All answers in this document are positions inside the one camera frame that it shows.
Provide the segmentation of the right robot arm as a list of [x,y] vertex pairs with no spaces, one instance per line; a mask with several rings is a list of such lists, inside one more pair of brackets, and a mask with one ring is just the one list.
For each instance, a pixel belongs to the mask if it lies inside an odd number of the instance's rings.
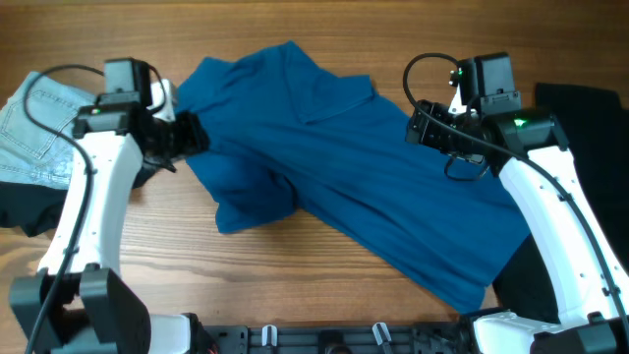
[[462,322],[470,353],[624,353],[628,276],[584,195],[556,117],[524,108],[504,52],[455,60],[452,101],[414,100],[407,141],[478,164],[522,212],[541,253],[556,323],[511,311]]

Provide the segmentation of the blue polo shirt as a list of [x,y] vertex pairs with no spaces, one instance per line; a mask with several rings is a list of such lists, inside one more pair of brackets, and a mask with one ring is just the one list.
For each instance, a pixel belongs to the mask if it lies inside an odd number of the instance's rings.
[[530,230],[500,181],[406,142],[407,115],[367,75],[338,77],[294,42],[234,62],[207,57],[179,86],[208,151],[188,165],[219,231],[302,208],[461,313],[475,311]]

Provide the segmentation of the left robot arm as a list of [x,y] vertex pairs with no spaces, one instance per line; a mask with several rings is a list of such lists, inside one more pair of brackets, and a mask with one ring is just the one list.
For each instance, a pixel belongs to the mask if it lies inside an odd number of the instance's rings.
[[193,314],[153,315],[120,275],[122,228],[144,165],[172,170],[209,146],[197,115],[175,113],[175,91],[150,64],[107,61],[105,89],[80,108],[67,142],[73,171],[37,272],[10,287],[29,353],[215,353]]

